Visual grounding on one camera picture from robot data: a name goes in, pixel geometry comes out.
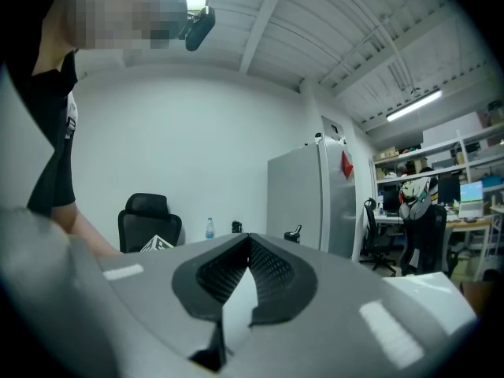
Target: water bottle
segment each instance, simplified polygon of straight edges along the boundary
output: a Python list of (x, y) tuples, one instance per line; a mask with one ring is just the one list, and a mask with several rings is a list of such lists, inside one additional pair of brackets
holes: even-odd
[(215, 228), (213, 227), (212, 217), (208, 217), (208, 223), (206, 223), (206, 239), (212, 239), (215, 235)]

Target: refrigerator door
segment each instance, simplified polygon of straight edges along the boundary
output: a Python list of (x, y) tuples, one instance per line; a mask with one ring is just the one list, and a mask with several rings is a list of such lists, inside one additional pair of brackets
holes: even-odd
[(302, 225), (300, 244), (316, 250), (321, 242), (321, 173), (317, 144), (268, 161), (266, 233), (284, 238)]
[(355, 237), (355, 178), (343, 172), (345, 146), (324, 137), (318, 144), (321, 163), (322, 225), (321, 250), (350, 259)]

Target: computer monitor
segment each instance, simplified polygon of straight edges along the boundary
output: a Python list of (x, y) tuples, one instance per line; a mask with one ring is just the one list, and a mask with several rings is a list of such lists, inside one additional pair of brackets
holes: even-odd
[(384, 192), (384, 211), (398, 212), (401, 207), (399, 201), (399, 191), (385, 191)]
[(483, 184), (481, 181), (467, 183), (460, 186), (460, 199), (465, 202), (479, 202), (483, 200)]
[(458, 176), (438, 180), (438, 203), (452, 204), (460, 202), (460, 180)]

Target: chair backrest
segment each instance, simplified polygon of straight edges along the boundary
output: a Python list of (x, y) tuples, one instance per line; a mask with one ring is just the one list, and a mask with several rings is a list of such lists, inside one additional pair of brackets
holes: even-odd
[(169, 213), (166, 197), (150, 193), (132, 195), (117, 222), (120, 251), (124, 253), (140, 252), (155, 235), (176, 246), (182, 228), (180, 217)]
[(415, 249), (419, 250), (417, 274), (442, 271), (446, 226), (447, 211), (437, 205), (430, 205), (422, 218), (405, 222), (407, 243), (401, 259), (403, 275), (408, 273)]
[(378, 233), (378, 227), (376, 226), (375, 214), (372, 211), (371, 207), (368, 205), (364, 205), (364, 208), (365, 213), (368, 216), (368, 235), (365, 238), (364, 248), (366, 250), (370, 250)]

